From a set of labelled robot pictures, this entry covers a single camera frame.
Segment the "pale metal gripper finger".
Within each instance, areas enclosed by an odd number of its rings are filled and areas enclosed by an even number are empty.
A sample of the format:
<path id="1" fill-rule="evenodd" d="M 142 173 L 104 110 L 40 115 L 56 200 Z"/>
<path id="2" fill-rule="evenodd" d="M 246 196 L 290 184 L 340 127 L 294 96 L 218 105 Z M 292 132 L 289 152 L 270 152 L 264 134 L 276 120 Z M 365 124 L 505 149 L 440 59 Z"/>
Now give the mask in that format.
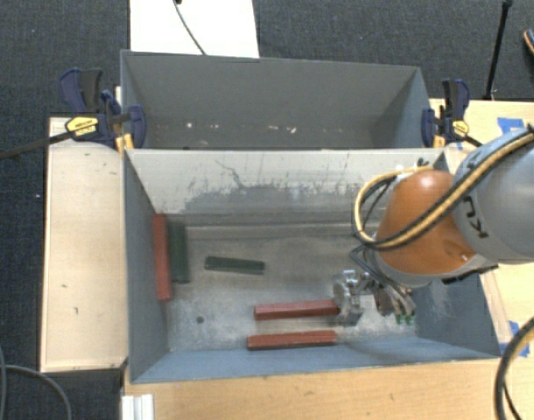
<path id="1" fill-rule="evenodd" d="M 365 292 L 367 282 L 364 272 L 345 269 L 333 276 L 334 298 L 359 297 Z"/>
<path id="2" fill-rule="evenodd" d="M 362 301 L 359 297 L 335 298 L 334 302 L 339 310 L 335 322 L 343 326 L 356 326 L 364 313 Z"/>

